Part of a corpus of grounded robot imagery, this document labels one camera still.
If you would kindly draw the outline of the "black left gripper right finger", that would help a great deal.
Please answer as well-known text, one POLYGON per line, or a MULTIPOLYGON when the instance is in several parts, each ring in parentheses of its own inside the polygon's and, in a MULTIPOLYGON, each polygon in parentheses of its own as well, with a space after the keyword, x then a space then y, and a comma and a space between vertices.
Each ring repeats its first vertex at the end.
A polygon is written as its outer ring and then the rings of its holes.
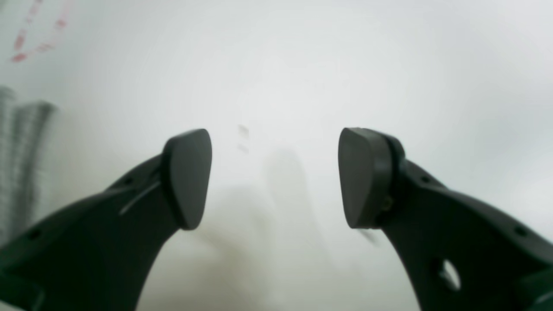
POLYGON ((393 136, 344 128, 338 140, 350 228, 385 233, 422 311, 550 311, 552 244, 406 158, 393 136))

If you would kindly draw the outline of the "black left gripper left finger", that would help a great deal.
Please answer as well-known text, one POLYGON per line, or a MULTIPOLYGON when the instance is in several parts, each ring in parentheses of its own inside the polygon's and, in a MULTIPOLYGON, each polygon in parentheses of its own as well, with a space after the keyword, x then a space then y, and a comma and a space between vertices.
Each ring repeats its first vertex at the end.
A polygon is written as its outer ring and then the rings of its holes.
POLYGON ((1 248, 1 301, 24 311, 134 311, 165 242, 199 226, 212 159, 206 129, 174 136, 105 191, 29 228, 1 248))

